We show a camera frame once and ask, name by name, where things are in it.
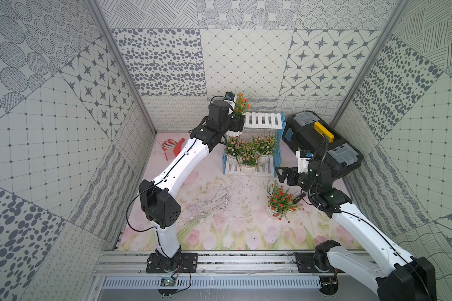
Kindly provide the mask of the red flower pot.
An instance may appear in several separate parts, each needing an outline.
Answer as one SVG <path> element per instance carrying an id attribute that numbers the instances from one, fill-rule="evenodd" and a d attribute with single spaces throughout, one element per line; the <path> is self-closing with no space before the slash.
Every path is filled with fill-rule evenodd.
<path id="1" fill-rule="evenodd" d="M 304 210 L 299 203 L 300 197 L 290 193 L 277 181 L 269 180 L 266 185 L 267 203 L 266 213 L 279 221 L 290 223 L 288 215 L 297 214 Z"/>

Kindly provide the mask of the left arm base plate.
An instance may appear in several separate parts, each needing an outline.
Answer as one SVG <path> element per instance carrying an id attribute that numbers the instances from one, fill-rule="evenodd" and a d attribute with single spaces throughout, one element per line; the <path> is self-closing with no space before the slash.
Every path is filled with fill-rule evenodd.
<path id="1" fill-rule="evenodd" d="M 197 271 L 198 253 L 178 252 L 172 258 L 167 258 L 156 251 L 147 260 L 146 273 L 180 272 L 195 273 Z"/>

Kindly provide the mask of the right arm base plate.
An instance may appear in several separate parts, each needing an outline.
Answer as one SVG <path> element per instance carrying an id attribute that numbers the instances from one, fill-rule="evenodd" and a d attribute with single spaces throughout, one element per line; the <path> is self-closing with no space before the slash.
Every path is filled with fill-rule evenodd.
<path id="1" fill-rule="evenodd" d="M 332 267 L 328 261 L 322 262 L 314 253 L 294 252 L 291 256 L 299 273 L 344 273 L 344 271 Z"/>

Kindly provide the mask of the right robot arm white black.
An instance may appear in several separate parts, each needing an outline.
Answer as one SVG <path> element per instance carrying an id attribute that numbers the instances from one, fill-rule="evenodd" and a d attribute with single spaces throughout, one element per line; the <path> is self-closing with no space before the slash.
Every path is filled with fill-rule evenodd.
<path id="1" fill-rule="evenodd" d="M 369 262 L 339 242 L 327 240 L 315 248 L 313 263 L 320 272 L 340 270 L 373 291 L 380 300 L 436 300 L 436 272 L 424 257 L 415 257 L 394 243 L 335 189 L 331 173 L 313 161 L 306 168 L 277 167 L 281 183 L 299 186 L 313 207 L 335 220 L 372 257 Z"/>

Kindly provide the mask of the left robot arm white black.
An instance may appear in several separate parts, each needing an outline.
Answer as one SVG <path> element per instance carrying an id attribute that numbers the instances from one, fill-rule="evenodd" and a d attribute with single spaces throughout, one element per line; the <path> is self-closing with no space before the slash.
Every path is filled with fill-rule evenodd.
<path id="1" fill-rule="evenodd" d="M 180 254 L 175 223 L 182 209 L 175 198 L 198 163 L 222 142 L 228 131 L 233 130 L 235 99 L 230 92 L 213 97 L 208 115 L 191 131 L 190 138 L 172 163 L 152 181 L 144 180 L 139 185 L 141 209 L 156 230 L 158 252 L 169 260 Z"/>

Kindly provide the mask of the pink flower pot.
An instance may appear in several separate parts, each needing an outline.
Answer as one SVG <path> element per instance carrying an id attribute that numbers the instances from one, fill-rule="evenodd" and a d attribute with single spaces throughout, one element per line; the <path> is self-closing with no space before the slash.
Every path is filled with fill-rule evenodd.
<path id="1" fill-rule="evenodd" d="M 258 156 L 258 164 L 265 166 L 269 162 L 269 156 L 275 154 L 277 139 L 274 134 L 258 135 L 253 138 L 252 146 Z"/>
<path id="2" fill-rule="evenodd" d="M 226 161 L 231 166 L 240 166 L 242 159 L 242 140 L 239 136 L 229 137 L 225 145 Z"/>
<path id="3" fill-rule="evenodd" d="M 248 144 L 242 144 L 238 150 L 237 159 L 239 160 L 239 167 L 243 174 L 254 174 L 260 167 L 260 156 L 257 151 Z"/>

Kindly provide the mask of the orange flower pot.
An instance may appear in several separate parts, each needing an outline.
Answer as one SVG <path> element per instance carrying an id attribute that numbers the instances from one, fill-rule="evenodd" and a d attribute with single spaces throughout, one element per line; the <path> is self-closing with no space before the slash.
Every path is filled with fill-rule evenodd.
<path id="1" fill-rule="evenodd" d="M 249 101 L 242 93 L 236 94 L 236 102 L 233 104 L 233 112 L 229 115 L 230 129 L 227 132 L 229 137 L 236 137 L 242 134 L 246 121 L 246 112 L 250 109 Z"/>

